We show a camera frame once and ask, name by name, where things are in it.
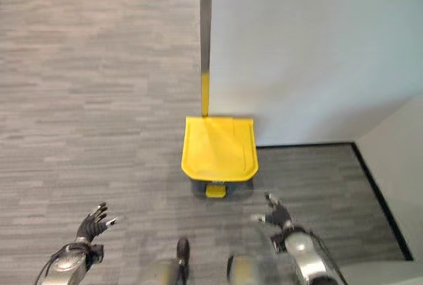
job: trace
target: metal arm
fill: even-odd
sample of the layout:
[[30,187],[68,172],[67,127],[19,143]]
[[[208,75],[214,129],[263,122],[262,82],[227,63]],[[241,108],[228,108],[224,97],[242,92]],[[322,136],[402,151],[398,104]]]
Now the metal arm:
[[101,202],[88,214],[79,226],[75,241],[52,255],[35,285],[78,285],[93,264],[101,263],[103,246],[91,245],[91,241],[117,222],[116,218],[102,221],[107,216],[106,210],[106,203]]
[[255,221],[276,225],[281,233],[271,237],[277,253],[287,252],[302,285],[347,285],[323,241],[312,231],[295,225],[288,210],[271,194],[266,194],[271,214],[256,214]]

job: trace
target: white partition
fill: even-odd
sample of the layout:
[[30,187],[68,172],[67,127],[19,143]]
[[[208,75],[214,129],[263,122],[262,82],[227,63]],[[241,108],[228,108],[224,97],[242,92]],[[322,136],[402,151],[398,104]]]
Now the white partition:
[[210,115],[352,141],[423,88],[423,0],[212,0]]
[[415,259],[423,261],[423,95],[358,140]]

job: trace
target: black baseboard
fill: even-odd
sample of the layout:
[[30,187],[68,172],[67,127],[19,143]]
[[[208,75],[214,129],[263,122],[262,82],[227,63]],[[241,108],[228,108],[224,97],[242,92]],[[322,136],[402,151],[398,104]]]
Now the black baseboard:
[[373,190],[373,193],[376,196],[376,199],[385,214],[385,217],[388,221],[389,226],[392,229],[392,232],[394,233],[395,239],[397,240],[398,246],[400,247],[401,252],[403,253],[404,259],[406,261],[413,261],[413,257],[411,254],[410,249],[408,248],[408,245],[404,239],[403,234],[401,233],[401,230],[399,229],[399,226],[397,222],[395,221],[394,216],[392,215],[391,210],[389,209],[388,203],[386,202],[385,198],[382,195],[381,190],[379,189],[377,183],[375,182],[375,179],[373,178],[372,174],[370,173],[369,167],[367,167],[364,158],[362,154],[360,153],[360,150],[358,149],[358,146],[354,142],[336,142],[336,143],[315,143],[315,144],[298,144],[298,145],[275,145],[275,146],[258,146],[257,149],[281,149],[281,148],[291,148],[291,147],[313,147],[313,146],[342,146],[342,145],[350,145],[352,150],[354,151],[354,154],[357,157],[358,162],[360,163],[360,166],[363,169],[363,172],[365,176],[367,177],[367,180],[369,181],[370,187]]
[[313,146],[343,146],[352,145],[352,142],[333,142],[333,143],[310,143],[310,144],[289,144],[289,145],[269,145],[257,146],[257,149],[274,149],[274,148],[292,148],[292,147],[313,147]]
[[364,158],[362,154],[360,153],[360,150],[358,149],[358,146],[355,143],[351,144],[352,150],[356,154],[357,160],[359,161],[369,183],[371,188],[373,189],[373,192],[376,195],[376,199],[379,202],[380,207],[383,210],[383,213],[385,214],[385,217],[389,223],[389,226],[391,226],[392,232],[394,233],[395,238],[397,239],[398,245],[401,249],[401,252],[403,252],[404,259],[406,261],[413,261],[413,257],[411,254],[410,249],[408,248],[408,245],[404,239],[403,234],[401,233],[401,230],[399,229],[399,226],[397,222],[395,221],[394,216],[392,215],[391,210],[389,209],[388,203],[386,202],[385,198],[382,195],[381,190],[379,189],[377,183],[375,182],[375,179],[370,173],[369,168],[365,164]]

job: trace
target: cable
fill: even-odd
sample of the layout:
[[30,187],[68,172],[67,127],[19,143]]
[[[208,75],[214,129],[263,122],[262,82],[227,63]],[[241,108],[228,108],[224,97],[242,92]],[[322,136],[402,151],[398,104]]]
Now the cable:
[[46,267],[47,267],[47,266],[48,266],[48,267],[50,267],[50,265],[52,265],[52,263],[53,263],[53,260],[50,258],[50,259],[46,262],[46,264],[44,264],[44,266],[42,267],[41,271],[38,273],[38,276],[37,276],[37,278],[36,278],[36,280],[35,280],[34,285],[38,285],[38,282],[40,281],[40,278],[41,278],[41,274],[44,272],[44,270],[46,269]]
[[339,266],[337,265],[337,263],[335,262],[335,260],[333,259],[333,256],[331,255],[331,253],[329,252],[328,247],[326,246],[325,242],[313,231],[308,231],[309,235],[314,238],[317,243],[319,244],[320,248],[323,250],[323,252],[325,253],[325,255],[327,256],[328,260],[330,261],[330,263],[332,264],[333,269],[335,270],[335,272],[338,274],[339,278],[341,279],[341,281],[343,281],[343,283],[345,285],[348,285],[348,282],[346,281],[344,275],[342,275]]

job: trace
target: gray carpet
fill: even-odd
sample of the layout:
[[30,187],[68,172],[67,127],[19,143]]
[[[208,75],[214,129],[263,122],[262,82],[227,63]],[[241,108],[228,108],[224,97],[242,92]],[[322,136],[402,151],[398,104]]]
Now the gray carpet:
[[272,228],[272,190],[340,264],[401,259],[349,146],[259,150],[252,195],[200,200],[180,170],[184,117],[200,113],[199,0],[0,0],[0,277],[31,284],[100,200],[126,219],[98,242],[84,284],[137,284],[192,242],[191,284],[221,284],[230,252],[293,284]]

